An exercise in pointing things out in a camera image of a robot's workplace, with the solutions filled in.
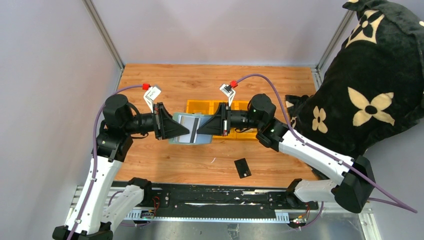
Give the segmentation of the yellow plastic bin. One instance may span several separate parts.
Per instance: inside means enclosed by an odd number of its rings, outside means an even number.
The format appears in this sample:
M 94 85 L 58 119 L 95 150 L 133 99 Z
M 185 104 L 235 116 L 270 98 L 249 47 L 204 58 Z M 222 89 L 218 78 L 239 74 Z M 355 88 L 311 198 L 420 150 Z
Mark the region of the yellow plastic bin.
M 248 110 L 248 101 L 238 100 L 235 102 L 235 110 Z M 257 129 L 256 128 L 235 128 L 235 136 L 237 140 L 243 141 L 256 141 Z
M 212 100 L 210 105 L 209 105 L 209 113 L 211 115 L 214 115 L 216 113 L 216 111 L 218 110 L 220 101 L 219 100 Z M 212 137 L 213 140 L 235 140 L 237 138 L 237 133 L 235 132 L 234 128 L 230 129 L 230 132 L 228 133 L 227 136 L 217 136 L 214 135 Z
M 186 103 L 185 112 L 188 114 L 209 115 L 211 114 L 211 101 L 189 99 Z

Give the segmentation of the black flower pattern blanket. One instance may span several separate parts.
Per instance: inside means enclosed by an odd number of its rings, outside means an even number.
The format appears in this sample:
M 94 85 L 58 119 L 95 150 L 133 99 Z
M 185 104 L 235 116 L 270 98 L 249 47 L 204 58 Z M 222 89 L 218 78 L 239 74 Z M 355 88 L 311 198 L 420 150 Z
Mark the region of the black flower pattern blanket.
M 356 27 L 313 95 L 285 97 L 292 127 L 357 157 L 424 117 L 424 22 L 388 0 L 349 0 Z

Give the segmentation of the black credit card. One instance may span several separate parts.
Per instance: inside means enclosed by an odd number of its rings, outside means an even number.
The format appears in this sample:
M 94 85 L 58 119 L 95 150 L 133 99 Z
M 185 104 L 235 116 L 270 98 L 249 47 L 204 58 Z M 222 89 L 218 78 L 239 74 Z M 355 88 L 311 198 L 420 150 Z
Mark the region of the black credit card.
M 250 177 L 252 175 L 247 160 L 245 158 L 235 160 L 234 165 L 236 167 L 240 179 Z

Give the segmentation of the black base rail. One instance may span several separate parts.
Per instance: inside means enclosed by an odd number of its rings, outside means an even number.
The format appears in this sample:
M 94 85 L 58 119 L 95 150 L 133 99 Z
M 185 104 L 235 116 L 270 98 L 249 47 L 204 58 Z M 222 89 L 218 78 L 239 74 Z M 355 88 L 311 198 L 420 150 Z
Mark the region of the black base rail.
M 288 223 L 317 211 L 317 202 L 291 203 L 285 188 L 153 183 L 154 200 L 138 204 L 129 220 L 146 220 L 158 205 L 155 221 Z

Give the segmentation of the yellow plastic bin middle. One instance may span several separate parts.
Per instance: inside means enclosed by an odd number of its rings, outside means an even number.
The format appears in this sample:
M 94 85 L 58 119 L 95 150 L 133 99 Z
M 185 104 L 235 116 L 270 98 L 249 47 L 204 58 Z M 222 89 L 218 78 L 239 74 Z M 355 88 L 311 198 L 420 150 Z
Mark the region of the yellow plastic bin middle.
M 211 115 L 214 115 L 216 113 L 216 111 L 218 110 L 220 101 L 219 100 L 212 100 L 210 105 L 209 105 L 209 113 Z M 214 135 L 212 137 L 213 140 L 235 140 L 237 138 L 237 133 L 235 132 L 234 128 L 230 129 L 230 132 L 228 133 L 227 136 L 217 136 Z

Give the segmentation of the yellow plastic bin right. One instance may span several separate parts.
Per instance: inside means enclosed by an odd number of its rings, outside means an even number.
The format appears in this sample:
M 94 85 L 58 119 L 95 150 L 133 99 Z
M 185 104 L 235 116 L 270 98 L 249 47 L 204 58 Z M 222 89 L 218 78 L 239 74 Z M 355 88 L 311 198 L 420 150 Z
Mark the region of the yellow plastic bin right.
M 248 110 L 248 101 L 238 100 L 235 102 L 235 110 Z M 256 141 L 257 129 L 256 128 L 235 128 L 235 136 L 237 140 L 243 141 Z

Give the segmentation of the silver magnetic stripe card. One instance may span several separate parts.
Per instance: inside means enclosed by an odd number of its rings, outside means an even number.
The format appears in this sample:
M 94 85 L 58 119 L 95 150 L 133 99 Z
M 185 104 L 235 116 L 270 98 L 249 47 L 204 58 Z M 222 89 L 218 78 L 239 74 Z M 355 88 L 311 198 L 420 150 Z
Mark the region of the silver magnetic stripe card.
M 200 125 L 200 117 L 193 115 L 181 115 L 178 117 L 178 122 L 188 129 L 188 133 L 176 137 L 175 141 L 178 144 L 195 144 L 198 138 L 197 129 Z

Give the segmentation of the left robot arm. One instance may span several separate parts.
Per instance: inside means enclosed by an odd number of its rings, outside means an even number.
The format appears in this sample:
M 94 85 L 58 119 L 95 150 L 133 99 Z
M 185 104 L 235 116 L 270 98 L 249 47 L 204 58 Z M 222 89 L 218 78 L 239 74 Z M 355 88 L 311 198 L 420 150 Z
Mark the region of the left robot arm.
M 87 179 L 70 218 L 54 229 L 55 240 L 111 240 L 136 205 L 153 201 L 152 182 L 134 177 L 106 206 L 115 176 L 133 144 L 132 136 L 154 133 L 156 139 L 167 140 L 190 132 L 173 120 L 161 102 L 154 104 L 151 113 L 139 113 L 125 95 L 114 94 L 106 99 L 101 113 L 104 120 L 94 127 Z

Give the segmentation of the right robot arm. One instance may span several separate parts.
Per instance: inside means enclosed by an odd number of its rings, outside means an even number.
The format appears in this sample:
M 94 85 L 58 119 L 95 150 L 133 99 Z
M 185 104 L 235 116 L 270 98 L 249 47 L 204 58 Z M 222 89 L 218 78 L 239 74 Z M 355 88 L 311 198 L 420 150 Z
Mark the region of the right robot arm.
M 295 206 L 307 202 L 332 202 L 351 213 L 361 213 L 374 190 L 370 161 L 342 155 L 307 139 L 275 118 L 276 106 L 264 93 L 256 94 L 247 110 L 232 110 L 221 102 L 215 114 L 196 131 L 201 135 L 226 136 L 231 128 L 256 129 L 266 148 L 291 155 L 327 177 L 326 180 L 295 179 L 287 188 L 287 201 Z

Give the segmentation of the yellow plastic bin left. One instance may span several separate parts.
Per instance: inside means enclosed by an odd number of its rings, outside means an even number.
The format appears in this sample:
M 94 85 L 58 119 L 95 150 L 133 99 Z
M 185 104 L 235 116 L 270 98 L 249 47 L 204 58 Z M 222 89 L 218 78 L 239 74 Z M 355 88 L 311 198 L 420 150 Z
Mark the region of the yellow plastic bin left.
M 188 114 L 209 115 L 211 114 L 211 101 L 189 99 L 186 103 L 185 112 Z

